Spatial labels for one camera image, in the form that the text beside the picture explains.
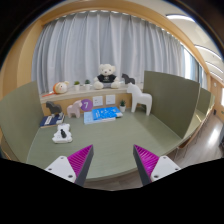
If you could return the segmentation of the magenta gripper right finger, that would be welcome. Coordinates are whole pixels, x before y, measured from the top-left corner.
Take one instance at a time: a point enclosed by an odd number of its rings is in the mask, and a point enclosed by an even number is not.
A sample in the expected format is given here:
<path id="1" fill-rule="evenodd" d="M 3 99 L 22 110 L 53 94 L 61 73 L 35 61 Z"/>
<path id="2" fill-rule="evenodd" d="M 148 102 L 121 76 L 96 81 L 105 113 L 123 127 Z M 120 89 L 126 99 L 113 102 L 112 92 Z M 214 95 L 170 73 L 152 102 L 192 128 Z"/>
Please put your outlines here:
<path id="1" fill-rule="evenodd" d="M 138 145 L 133 146 L 133 155 L 143 185 L 180 170 L 180 167 L 169 157 L 157 156 Z"/>

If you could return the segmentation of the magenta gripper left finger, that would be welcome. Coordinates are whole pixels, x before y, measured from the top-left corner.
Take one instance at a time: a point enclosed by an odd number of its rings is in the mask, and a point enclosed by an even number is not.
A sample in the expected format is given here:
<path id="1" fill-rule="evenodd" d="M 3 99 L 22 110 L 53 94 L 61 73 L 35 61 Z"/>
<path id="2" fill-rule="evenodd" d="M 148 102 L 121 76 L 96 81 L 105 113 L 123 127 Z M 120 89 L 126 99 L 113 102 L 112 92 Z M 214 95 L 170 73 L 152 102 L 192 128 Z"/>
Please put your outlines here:
<path id="1" fill-rule="evenodd" d="M 46 171 L 75 183 L 76 185 L 83 186 L 93 154 L 93 146 L 89 145 L 68 157 L 59 156 L 46 168 Z"/>

